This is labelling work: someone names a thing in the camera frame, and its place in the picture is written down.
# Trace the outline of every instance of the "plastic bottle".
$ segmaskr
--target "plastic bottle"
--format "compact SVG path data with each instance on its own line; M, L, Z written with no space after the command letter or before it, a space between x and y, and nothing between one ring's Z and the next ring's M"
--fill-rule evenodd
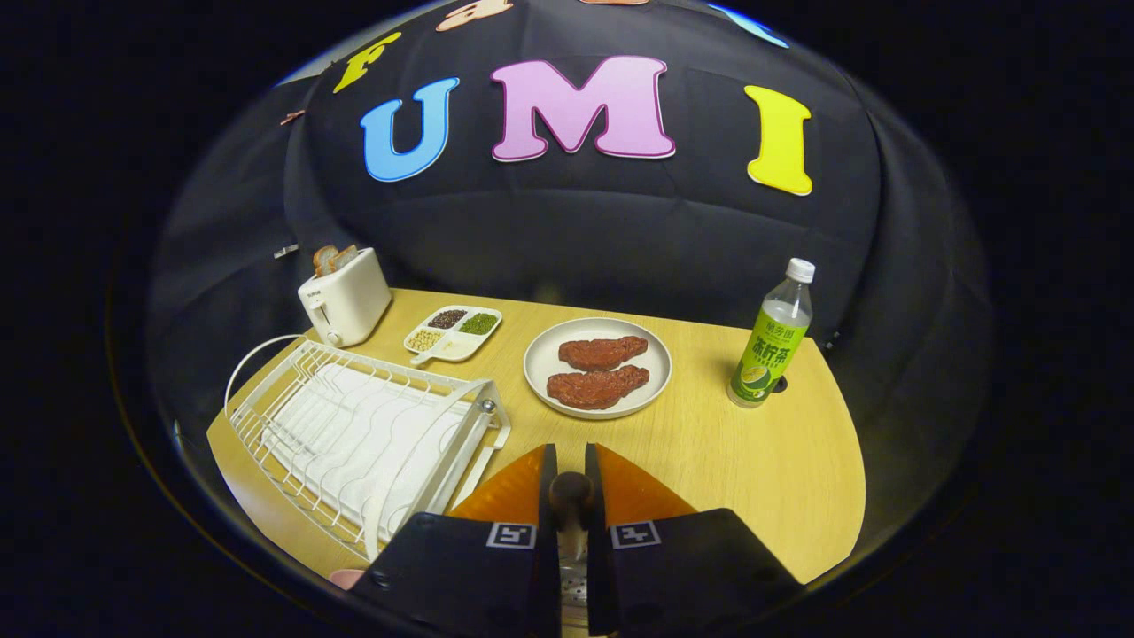
M764 297L748 346L728 384L733 403L742 408L763 406L784 376L811 325L807 283L814 275L813 263L793 257L787 265L787 278Z

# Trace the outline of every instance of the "bottle cap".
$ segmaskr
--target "bottle cap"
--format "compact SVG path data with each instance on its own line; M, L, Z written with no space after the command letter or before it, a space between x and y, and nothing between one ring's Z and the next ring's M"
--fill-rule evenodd
M793 256L792 261L787 262L787 275L801 283L810 283L815 278L815 264Z

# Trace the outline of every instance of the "white wire dish rack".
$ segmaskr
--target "white wire dish rack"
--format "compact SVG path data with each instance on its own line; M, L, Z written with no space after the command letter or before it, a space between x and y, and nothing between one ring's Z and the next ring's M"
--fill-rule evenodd
M260 349L248 354L232 381ZM511 426L496 384L423 373L304 341L229 423L272 484L313 524L372 562L417 512L476 486ZM483 444L489 429L497 436ZM473 456L480 449L476 461Z

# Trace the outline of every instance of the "green bottle label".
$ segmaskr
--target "green bottle label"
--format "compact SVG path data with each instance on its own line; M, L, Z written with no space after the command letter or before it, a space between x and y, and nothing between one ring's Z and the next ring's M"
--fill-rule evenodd
M748 346L729 383L736 397L751 403L768 399L806 332L806 326L797 329L772 321L761 308Z

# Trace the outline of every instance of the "letter m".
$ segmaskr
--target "letter m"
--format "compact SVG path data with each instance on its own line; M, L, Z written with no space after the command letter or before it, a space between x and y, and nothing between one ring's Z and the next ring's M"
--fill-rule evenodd
M661 60L615 56L576 88L543 60L499 68L492 79L503 85L503 139L492 147L492 156L524 161L547 152L548 142L535 134L536 112L559 145L574 153L606 109L607 129L594 141L599 151L624 158L668 158L677 145L661 125L658 77L665 71Z

